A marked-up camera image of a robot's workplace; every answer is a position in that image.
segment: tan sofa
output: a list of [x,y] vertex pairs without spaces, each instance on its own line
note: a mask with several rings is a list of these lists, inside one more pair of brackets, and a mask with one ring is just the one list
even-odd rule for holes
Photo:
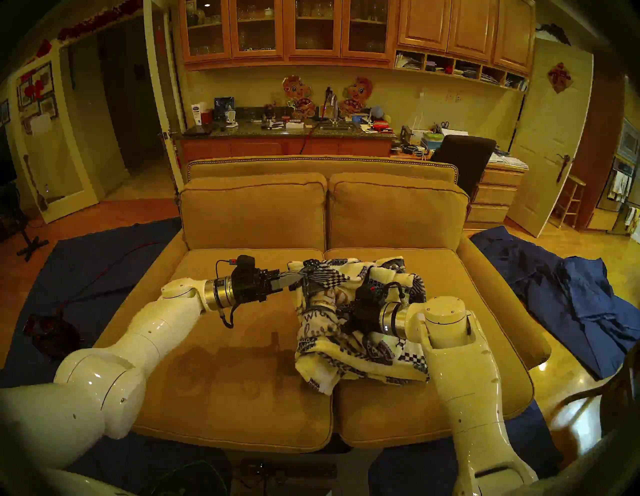
[[[260,268],[290,260],[404,256],[427,297],[462,298],[482,324],[502,378],[504,416],[533,399],[528,369],[550,347],[506,282],[463,235],[468,203],[448,164],[355,157],[199,161],[180,195],[183,229],[114,315],[96,346],[120,338],[133,315],[180,277],[215,277],[241,253]],[[220,275],[231,268],[220,264]],[[233,449],[310,452],[332,433],[354,447],[387,447],[449,434],[433,383],[342,381],[333,397],[294,368],[293,294],[249,303],[226,329],[204,315],[153,372],[134,430]]]

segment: door frame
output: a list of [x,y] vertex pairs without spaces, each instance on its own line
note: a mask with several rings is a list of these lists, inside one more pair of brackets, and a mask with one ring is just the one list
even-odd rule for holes
[[67,110],[67,100],[65,98],[64,85],[62,83],[62,73],[60,69],[60,49],[60,42],[58,40],[53,40],[51,42],[51,50],[48,54],[28,63],[27,65],[24,65],[20,69],[13,72],[9,76],[7,82],[9,109],[10,111],[11,109],[13,109],[13,116],[10,125],[13,139],[15,140],[15,147],[18,151],[20,166],[22,167],[22,171],[24,172],[24,175],[26,177],[27,186],[31,191],[34,203],[38,207],[38,210],[40,210],[40,206],[38,205],[37,201],[37,191],[31,181],[31,167],[27,166],[24,160],[24,156],[29,155],[29,150],[22,134],[22,124],[20,122],[20,114],[18,110],[18,93],[15,89],[15,82],[21,75],[25,74],[26,72],[30,72],[51,62],[51,74],[53,76],[53,87],[55,90],[56,105],[58,107],[58,118],[62,126],[65,141],[67,142],[67,148],[69,151],[69,155],[71,156],[73,167],[75,168],[78,179],[80,180],[80,184],[82,185],[82,191],[72,193],[71,195],[65,196],[64,198],[60,198],[55,202],[47,204],[47,210],[45,211],[40,210],[42,219],[46,223],[53,222],[56,219],[98,203],[98,197],[95,194],[95,190],[93,189],[93,185],[91,184],[89,175],[84,168],[84,163],[80,155],[80,150],[77,146],[76,137],[71,125],[71,119],[69,118],[69,113]]
[[149,64],[149,75],[151,78],[151,85],[154,89],[154,99],[156,100],[156,110],[158,112],[158,119],[160,120],[161,127],[161,139],[164,141],[164,149],[171,165],[171,171],[173,173],[173,181],[177,192],[180,193],[184,189],[184,180],[182,179],[182,173],[180,172],[180,166],[178,165],[178,157],[175,152],[175,144],[173,142],[173,134],[178,132],[178,129],[171,129],[169,119],[166,116],[166,107],[164,106],[164,99],[162,94],[162,88],[160,83],[160,76],[157,66],[156,56],[156,44],[154,42],[154,26],[153,26],[153,8],[156,5],[163,11],[164,22],[164,42],[166,44],[167,60],[169,65],[169,74],[171,76],[172,84],[172,96],[173,102],[176,106],[176,113],[178,115],[178,121],[182,123],[184,119],[180,117],[180,99],[179,92],[176,85],[177,75],[175,74],[175,65],[173,64],[171,37],[169,36],[169,29],[171,24],[169,23],[169,2],[166,0],[144,0],[143,3],[143,15],[145,22],[145,41],[147,43],[147,59]]

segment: blue cloth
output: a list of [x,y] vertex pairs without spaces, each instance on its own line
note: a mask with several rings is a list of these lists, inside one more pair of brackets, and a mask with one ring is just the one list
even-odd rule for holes
[[[557,475],[563,456],[556,449],[535,401],[515,419],[507,420],[505,426],[513,450],[539,479]],[[451,437],[386,448],[369,467],[369,494],[450,496],[457,476],[458,462]]]
[[[30,314],[53,315],[59,307],[56,301],[73,296],[119,256],[157,241],[127,255],[80,296],[135,285],[180,228],[180,218],[173,218],[58,241],[18,317],[11,348],[0,371],[0,387],[47,383],[55,376],[59,364],[51,363],[22,333]],[[85,348],[93,346],[127,294],[108,294],[71,303],[65,309],[65,320],[78,329]],[[231,466],[222,450],[135,433],[119,440],[103,437],[67,470],[138,493],[167,472],[199,460],[216,467],[230,487]]]
[[596,379],[613,375],[640,339],[640,310],[617,297],[602,261],[562,259],[504,226],[471,241],[540,324]]

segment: doorway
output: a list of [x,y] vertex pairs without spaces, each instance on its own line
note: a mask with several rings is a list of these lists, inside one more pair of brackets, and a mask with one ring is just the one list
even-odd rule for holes
[[136,17],[96,36],[111,124],[130,175],[105,199],[173,198],[172,173],[159,137],[144,19]]

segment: blue tarp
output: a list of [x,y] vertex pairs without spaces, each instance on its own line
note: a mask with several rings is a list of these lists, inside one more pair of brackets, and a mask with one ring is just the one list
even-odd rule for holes
[[471,241],[542,326],[597,379],[613,375],[640,339],[640,310],[615,296],[602,261],[562,259],[504,226]]

